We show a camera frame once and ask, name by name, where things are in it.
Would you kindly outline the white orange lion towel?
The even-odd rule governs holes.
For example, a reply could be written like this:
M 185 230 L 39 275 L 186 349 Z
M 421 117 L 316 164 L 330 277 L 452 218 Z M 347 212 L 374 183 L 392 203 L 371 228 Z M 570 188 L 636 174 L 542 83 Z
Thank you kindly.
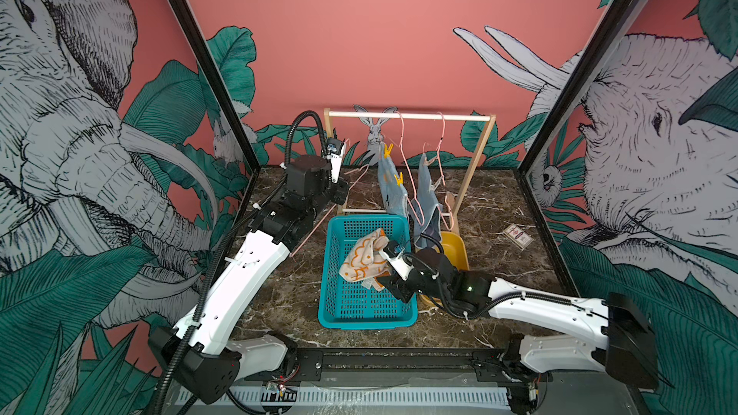
M 384 287 L 377 278 L 388 274 L 387 261 L 382 257 L 382 250 L 388 242 L 384 229 L 374 230 L 360 238 L 344 259 L 339 269 L 340 277 L 365 289 L 383 291 Z

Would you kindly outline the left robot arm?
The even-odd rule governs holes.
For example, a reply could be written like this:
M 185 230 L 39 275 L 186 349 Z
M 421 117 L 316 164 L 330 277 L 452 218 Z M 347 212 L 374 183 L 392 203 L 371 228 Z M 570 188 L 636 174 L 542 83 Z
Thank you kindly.
M 344 142 L 326 135 L 315 111 L 303 111 L 293 120 L 284 146 L 282 180 L 226 236 L 232 239 L 245 230 L 236 256 L 221 266 L 230 248 L 223 241 L 195 307 L 174 327 L 151 333 L 149 346 L 163 374 L 147 413 L 163 413 L 174 382 L 190 392 L 190 405 L 214 403 L 242 378 L 290 369 L 288 339 L 267 334 L 234 341 L 231 334 L 269 276 L 312 232 L 317 217 L 345 202 L 349 186 L 340 174 L 344 152 Z

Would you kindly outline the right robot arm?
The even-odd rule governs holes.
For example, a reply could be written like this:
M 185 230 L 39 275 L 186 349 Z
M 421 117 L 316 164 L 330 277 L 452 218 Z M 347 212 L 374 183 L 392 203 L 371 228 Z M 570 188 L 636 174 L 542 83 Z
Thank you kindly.
M 459 270 L 432 248 L 411 253 L 391 243 L 380 255 L 389 272 L 378 281 L 404 303 L 421 294 L 455 319 L 511 320 L 550 330 L 549 336 L 511 339 L 500 359 L 512 369 L 602 372 L 639 389 L 659 386 L 655 330 L 622 294 L 580 298 L 519 286 Z

